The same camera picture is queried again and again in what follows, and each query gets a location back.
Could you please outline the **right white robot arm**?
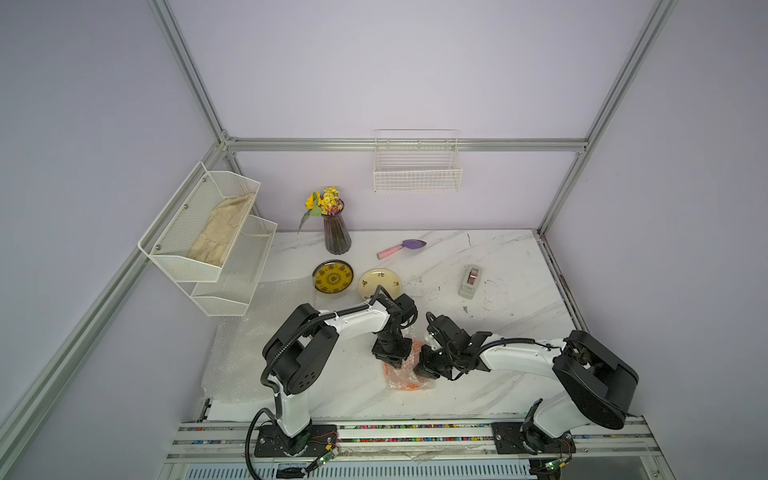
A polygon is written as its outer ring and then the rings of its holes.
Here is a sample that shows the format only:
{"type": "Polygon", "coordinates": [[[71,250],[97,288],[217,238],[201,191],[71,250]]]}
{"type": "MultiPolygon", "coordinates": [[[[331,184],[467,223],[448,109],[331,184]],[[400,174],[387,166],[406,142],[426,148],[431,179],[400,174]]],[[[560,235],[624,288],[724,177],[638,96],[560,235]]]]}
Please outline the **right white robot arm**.
{"type": "Polygon", "coordinates": [[[427,331],[439,347],[424,346],[414,373],[456,381],[475,371],[532,374],[556,381],[560,390],[538,399],[520,432],[528,445],[552,443],[572,429],[596,424],[621,430],[639,375],[595,337],[574,330],[555,340],[467,333],[445,315],[426,314],[427,331]]]}

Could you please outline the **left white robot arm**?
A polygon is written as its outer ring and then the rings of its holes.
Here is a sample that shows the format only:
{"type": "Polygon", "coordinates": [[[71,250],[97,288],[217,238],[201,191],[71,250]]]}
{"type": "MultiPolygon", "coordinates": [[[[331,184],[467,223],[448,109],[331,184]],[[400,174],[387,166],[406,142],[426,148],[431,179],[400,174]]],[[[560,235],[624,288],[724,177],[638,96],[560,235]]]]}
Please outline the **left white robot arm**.
{"type": "Polygon", "coordinates": [[[261,383],[275,399],[275,423],[293,440],[311,423],[306,391],[319,379],[338,341],[362,335],[375,337],[371,353],[399,369],[411,354],[413,341],[403,330],[415,323],[418,309],[402,294],[393,298],[379,287],[365,302],[335,311],[299,305],[267,341],[261,383]]]}

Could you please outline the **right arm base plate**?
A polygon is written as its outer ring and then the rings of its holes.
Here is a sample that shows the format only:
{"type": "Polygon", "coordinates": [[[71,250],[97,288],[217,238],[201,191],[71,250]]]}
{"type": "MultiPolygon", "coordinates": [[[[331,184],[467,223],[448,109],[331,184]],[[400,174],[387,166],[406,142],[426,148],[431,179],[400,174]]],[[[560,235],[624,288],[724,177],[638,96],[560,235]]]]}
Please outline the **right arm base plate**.
{"type": "Polygon", "coordinates": [[[498,454],[567,454],[575,452],[575,443],[569,432],[560,437],[549,437],[533,424],[524,422],[494,422],[492,437],[498,454]]]}

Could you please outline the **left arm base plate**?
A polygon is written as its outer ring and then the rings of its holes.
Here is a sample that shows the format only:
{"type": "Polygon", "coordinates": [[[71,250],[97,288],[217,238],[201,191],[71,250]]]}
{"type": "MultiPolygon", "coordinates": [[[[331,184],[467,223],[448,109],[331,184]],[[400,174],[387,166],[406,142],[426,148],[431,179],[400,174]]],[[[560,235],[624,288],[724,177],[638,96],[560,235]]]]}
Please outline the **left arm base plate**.
{"type": "Polygon", "coordinates": [[[326,453],[338,438],[338,427],[333,424],[312,424],[294,437],[286,435],[278,426],[265,423],[257,429],[253,454],[267,457],[319,457],[326,453]]]}

